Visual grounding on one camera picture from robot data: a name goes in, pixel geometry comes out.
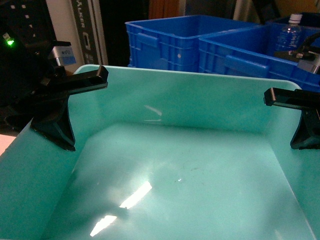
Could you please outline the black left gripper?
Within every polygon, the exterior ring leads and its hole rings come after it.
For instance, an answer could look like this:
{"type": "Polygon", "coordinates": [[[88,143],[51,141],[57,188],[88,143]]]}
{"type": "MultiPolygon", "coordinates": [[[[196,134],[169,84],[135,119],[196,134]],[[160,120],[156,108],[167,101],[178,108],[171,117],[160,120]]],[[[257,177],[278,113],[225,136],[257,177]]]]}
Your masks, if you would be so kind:
{"type": "Polygon", "coordinates": [[[108,87],[108,70],[65,76],[64,66],[49,59],[53,42],[24,45],[18,39],[0,41],[0,128],[30,127],[60,148],[74,152],[75,136],[69,97],[108,87]]]}

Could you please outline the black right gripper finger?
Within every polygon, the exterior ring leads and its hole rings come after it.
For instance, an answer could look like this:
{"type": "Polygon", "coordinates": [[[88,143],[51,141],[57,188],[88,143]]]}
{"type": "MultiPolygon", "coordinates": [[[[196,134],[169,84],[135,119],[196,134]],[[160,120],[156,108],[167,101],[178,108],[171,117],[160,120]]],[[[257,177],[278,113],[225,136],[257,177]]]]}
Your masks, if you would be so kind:
{"type": "Polygon", "coordinates": [[[290,147],[294,150],[320,149],[320,111],[318,109],[302,110],[290,147]]]}
{"type": "Polygon", "coordinates": [[[277,106],[301,111],[320,109],[320,93],[302,89],[287,90],[271,87],[264,92],[266,106],[277,106]]]}

